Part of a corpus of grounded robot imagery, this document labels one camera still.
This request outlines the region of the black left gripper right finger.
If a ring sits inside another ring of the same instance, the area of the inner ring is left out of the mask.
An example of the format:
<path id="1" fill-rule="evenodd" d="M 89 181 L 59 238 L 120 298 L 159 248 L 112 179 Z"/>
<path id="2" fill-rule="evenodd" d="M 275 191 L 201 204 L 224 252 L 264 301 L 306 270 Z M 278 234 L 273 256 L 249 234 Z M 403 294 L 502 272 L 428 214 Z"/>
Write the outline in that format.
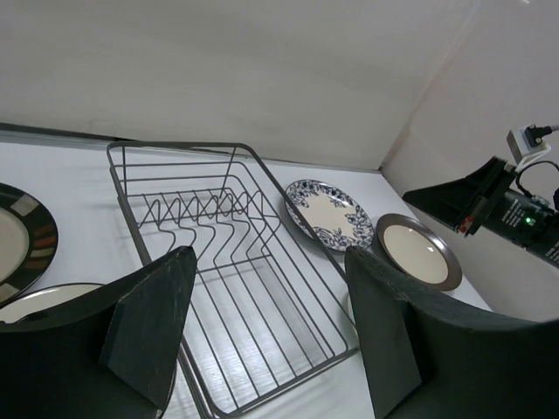
<path id="1" fill-rule="evenodd" d="M 404 320 L 407 302 L 383 278 L 382 267 L 367 251 L 346 251 L 346 280 L 376 418 L 389 417 L 422 384 Z"/>

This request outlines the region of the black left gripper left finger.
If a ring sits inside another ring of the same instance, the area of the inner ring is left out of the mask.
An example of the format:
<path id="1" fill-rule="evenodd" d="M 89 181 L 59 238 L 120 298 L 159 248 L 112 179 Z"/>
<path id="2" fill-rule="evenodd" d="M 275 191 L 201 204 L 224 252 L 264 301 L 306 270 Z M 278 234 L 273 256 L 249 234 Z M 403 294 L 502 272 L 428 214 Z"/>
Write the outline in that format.
<path id="1" fill-rule="evenodd" d="M 197 268 L 190 246 L 180 246 L 118 285 L 99 364 L 158 409 L 167 405 Z"/>

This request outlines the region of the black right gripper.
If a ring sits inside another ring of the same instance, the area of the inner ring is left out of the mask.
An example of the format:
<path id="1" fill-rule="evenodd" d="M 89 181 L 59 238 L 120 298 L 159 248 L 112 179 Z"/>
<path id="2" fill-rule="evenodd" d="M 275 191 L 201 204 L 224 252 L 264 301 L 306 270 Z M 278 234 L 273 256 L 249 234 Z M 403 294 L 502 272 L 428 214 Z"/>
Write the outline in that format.
<path id="1" fill-rule="evenodd" d="M 407 191 L 403 199 L 450 230 L 468 236 L 486 221 L 514 178 L 515 166 L 493 157 L 470 175 Z"/>

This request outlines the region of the brown rimmed cream plate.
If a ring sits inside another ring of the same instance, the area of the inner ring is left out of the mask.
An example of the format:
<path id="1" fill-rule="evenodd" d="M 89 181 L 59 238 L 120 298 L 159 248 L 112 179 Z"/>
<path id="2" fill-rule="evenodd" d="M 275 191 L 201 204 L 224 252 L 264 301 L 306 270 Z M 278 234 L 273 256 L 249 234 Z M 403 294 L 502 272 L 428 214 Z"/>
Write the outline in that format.
<path id="1" fill-rule="evenodd" d="M 461 265 L 446 242 L 419 221 L 396 213 L 381 216 L 376 238 L 389 261 L 417 282 L 449 292 L 462 282 Z"/>

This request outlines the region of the cream tree pattern plate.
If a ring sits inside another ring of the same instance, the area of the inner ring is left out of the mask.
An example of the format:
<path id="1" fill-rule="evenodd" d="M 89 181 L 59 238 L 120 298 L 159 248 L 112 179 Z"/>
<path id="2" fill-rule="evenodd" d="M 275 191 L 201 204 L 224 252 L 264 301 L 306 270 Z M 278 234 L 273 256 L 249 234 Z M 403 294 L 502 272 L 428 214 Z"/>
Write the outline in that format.
<path id="1" fill-rule="evenodd" d="M 15 323 L 25 316 L 65 303 L 102 287 L 102 284 L 76 283 L 57 285 L 39 290 L 10 302 L 1 308 L 1 321 Z"/>

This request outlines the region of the blue floral plate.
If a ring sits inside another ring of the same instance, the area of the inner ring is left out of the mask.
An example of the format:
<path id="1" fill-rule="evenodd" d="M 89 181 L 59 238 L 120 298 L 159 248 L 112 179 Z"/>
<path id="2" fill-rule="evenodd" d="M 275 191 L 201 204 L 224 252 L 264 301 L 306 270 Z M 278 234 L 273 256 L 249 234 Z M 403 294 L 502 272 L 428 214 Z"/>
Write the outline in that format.
<path id="1" fill-rule="evenodd" d="M 285 192 L 328 249 L 344 252 L 350 246 L 368 248 L 372 244 L 375 231 L 368 214 L 341 189 L 301 179 L 289 184 Z"/>

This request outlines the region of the black rimmed patterned plate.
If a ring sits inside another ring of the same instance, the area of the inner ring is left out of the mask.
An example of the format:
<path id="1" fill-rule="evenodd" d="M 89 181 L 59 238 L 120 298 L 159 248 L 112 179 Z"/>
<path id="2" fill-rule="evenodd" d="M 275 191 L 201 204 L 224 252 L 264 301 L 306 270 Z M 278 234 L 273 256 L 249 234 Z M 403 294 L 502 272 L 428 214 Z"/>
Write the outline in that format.
<path id="1" fill-rule="evenodd" d="M 1 185 L 1 305 L 34 285 L 47 271 L 59 244 L 52 213 L 34 196 Z"/>

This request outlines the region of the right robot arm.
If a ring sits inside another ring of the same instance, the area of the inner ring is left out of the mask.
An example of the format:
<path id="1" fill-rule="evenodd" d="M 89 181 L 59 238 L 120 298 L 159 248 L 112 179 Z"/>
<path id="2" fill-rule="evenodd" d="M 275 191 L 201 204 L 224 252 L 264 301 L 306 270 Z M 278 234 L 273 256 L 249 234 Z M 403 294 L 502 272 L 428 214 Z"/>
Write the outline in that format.
<path id="1" fill-rule="evenodd" d="M 533 194 L 510 188 L 519 174 L 493 157 L 480 169 L 452 182 L 410 190 L 406 203 L 464 236 L 480 228 L 558 266 L 558 210 Z"/>

